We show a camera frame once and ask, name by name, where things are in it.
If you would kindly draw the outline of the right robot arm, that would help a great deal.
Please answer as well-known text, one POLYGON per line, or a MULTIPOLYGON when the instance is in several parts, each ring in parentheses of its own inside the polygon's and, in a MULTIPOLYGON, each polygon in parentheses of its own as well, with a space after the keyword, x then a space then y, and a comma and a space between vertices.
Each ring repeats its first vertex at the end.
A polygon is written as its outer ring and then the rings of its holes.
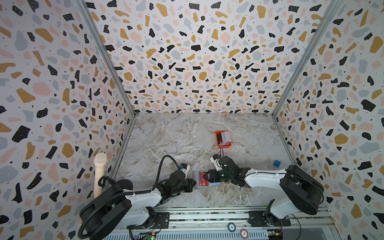
POLYGON ((284 198, 271 200, 263 213, 271 224, 298 212, 316 215, 324 201, 324 187, 295 165, 275 171, 240 168, 228 156, 220 155, 214 155, 211 162, 215 168, 202 175, 211 184, 224 182, 239 188, 260 187, 284 192, 284 198))

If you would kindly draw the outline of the red card tray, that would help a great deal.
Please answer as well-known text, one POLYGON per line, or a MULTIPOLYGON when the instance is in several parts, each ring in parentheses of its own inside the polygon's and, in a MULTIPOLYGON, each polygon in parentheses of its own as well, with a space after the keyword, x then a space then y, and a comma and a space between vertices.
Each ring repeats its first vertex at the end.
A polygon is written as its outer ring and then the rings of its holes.
POLYGON ((228 131, 217 131, 215 134, 219 149, 227 149, 232 146, 232 139, 228 131))

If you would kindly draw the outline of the beige leather card holder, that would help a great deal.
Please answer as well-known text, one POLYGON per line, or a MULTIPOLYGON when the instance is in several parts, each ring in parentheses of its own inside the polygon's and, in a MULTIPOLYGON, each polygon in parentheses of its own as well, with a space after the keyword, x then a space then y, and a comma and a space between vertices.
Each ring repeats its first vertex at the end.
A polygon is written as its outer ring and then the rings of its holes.
POLYGON ((204 178, 204 175, 207 172, 204 171, 195 171, 193 173, 193 179, 196 181, 196 188, 202 189, 207 187, 219 186, 221 183, 210 183, 208 180, 204 178))

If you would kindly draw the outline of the red credit card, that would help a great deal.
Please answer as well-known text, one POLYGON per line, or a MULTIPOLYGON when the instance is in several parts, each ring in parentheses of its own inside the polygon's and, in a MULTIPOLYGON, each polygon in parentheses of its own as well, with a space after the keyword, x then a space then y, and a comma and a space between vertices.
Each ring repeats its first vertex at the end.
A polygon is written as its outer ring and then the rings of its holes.
POLYGON ((195 172, 195 181, 197 182, 196 184, 197 189, 206 188, 210 185, 208 181, 205 181, 203 179, 204 173, 205 173, 204 171, 195 172))

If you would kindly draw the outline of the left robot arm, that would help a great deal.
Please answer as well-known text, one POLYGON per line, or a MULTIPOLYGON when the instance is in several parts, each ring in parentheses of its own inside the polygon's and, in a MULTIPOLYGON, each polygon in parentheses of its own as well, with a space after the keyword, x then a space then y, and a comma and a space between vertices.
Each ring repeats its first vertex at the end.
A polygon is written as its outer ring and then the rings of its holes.
POLYGON ((196 181, 187 178, 185 171, 176 170, 167 180, 151 189, 134 191, 129 180, 106 178, 111 186, 80 211, 82 225, 78 238, 101 240, 116 227, 150 227, 155 221, 155 207, 183 193, 191 193, 196 181))

